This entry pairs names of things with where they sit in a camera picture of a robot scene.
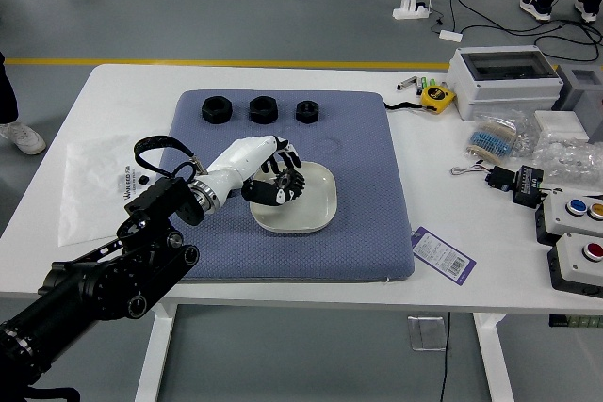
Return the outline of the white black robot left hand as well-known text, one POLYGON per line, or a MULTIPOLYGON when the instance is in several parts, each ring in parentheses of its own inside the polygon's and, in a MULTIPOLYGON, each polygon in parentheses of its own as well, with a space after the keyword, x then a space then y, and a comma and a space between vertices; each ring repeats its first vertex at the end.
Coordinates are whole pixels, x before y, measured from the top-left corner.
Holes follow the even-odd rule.
POLYGON ((288 140, 245 137, 235 140, 190 188, 209 213, 219 210, 233 190, 240 191, 246 201, 280 206, 302 194, 305 180, 299 173, 301 167, 288 140))

